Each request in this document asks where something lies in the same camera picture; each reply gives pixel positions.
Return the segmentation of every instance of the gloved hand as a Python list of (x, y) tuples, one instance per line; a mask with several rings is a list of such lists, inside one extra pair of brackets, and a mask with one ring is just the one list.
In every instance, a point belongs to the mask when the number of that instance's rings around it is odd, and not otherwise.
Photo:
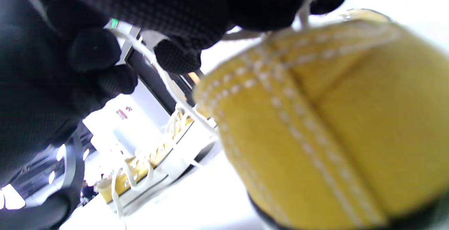
[(137, 75), (120, 58), (108, 17), (76, 0), (49, 0), (47, 20), (28, 0), (0, 18), (0, 187), (89, 113), (130, 94)]
[[(175, 61), (158, 57), (160, 65), (183, 74), (199, 69), (201, 61), (196, 55), (220, 41), (229, 25), (262, 32), (279, 30), (291, 25), (304, 0), (81, 1), (111, 17), (168, 36), (173, 45), (165, 45), (164, 53), (179, 56)], [(343, 1), (315, 0), (311, 13), (329, 13)]]

